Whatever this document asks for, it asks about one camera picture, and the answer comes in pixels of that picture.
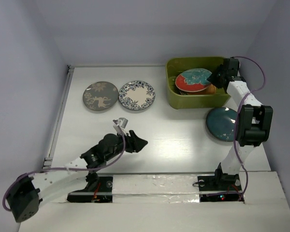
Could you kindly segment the orange woven plate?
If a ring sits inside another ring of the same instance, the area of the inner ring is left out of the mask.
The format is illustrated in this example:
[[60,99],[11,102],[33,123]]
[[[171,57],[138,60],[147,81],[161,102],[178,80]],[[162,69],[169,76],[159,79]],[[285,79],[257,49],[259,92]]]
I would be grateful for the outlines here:
[[197,91],[197,92],[186,92],[186,91],[182,91],[180,90],[179,93],[181,95],[212,95],[216,93],[217,88],[210,84],[207,88],[201,90],[201,91]]

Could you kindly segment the red and teal plate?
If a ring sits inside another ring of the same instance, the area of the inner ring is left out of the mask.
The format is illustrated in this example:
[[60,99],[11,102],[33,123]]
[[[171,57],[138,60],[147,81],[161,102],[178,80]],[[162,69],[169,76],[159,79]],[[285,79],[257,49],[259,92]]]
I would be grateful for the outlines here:
[[177,76],[175,86],[185,92],[200,92],[211,85],[207,80],[211,74],[211,71],[204,68],[189,69]]

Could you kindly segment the dark teal plate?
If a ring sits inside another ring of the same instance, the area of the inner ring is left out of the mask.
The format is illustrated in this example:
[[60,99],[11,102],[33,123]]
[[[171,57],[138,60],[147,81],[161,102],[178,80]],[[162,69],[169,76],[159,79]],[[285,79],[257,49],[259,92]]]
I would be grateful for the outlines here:
[[237,112],[235,110],[228,107],[218,107],[208,112],[205,124],[214,138],[224,142],[232,142],[236,118]]

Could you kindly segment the blue floral white plate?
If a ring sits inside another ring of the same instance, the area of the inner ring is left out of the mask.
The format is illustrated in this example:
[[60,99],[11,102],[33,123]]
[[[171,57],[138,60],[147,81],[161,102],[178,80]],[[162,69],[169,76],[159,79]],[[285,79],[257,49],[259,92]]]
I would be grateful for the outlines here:
[[150,107],[156,97],[154,88],[145,81],[131,81],[124,84],[118,95],[122,106],[132,111],[141,111]]

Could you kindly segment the grey deer plate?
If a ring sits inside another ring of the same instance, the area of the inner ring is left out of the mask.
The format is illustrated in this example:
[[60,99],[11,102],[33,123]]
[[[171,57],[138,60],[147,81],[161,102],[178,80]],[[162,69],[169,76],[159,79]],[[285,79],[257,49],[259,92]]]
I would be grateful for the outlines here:
[[105,81],[91,84],[83,93],[83,103],[92,111],[104,111],[113,107],[118,100],[117,87]]

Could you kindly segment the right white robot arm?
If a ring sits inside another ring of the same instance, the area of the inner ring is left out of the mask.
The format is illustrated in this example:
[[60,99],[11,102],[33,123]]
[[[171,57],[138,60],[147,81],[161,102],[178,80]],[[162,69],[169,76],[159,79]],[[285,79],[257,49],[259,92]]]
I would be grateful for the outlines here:
[[240,170],[245,169],[248,155],[269,138],[273,109],[256,99],[244,77],[238,74],[239,68],[239,57],[225,58],[208,78],[211,84],[231,96],[238,109],[233,145],[215,174],[204,182],[207,191],[226,191],[234,185],[239,180]]

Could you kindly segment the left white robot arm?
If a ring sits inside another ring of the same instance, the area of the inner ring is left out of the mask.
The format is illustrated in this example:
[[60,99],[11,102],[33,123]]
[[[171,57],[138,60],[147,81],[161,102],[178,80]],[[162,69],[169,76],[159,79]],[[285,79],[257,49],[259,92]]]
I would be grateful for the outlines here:
[[128,134],[109,133],[65,167],[19,176],[6,191],[2,204],[20,223],[34,216],[46,203],[72,192],[70,186],[74,180],[81,179],[84,192],[96,193],[101,186],[97,171],[105,168],[112,158],[124,152],[138,153],[147,144],[133,130]]

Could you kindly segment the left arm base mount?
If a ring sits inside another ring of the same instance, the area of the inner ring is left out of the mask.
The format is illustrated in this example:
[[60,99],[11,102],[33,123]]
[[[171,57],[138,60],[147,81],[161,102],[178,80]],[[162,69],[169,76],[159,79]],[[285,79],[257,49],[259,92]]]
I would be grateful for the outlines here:
[[67,202],[70,203],[112,203],[113,202],[113,176],[98,176],[90,173],[86,176],[87,185],[81,189],[70,192]]

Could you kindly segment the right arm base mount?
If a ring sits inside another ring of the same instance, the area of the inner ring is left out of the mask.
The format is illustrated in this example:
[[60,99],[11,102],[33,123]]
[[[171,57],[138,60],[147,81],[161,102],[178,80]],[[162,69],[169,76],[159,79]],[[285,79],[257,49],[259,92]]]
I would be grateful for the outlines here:
[[221,164],[213,175],[197,176],[197,181],[192,185],[199,188],[201,202],[244,202],[239,174],[224,173]]

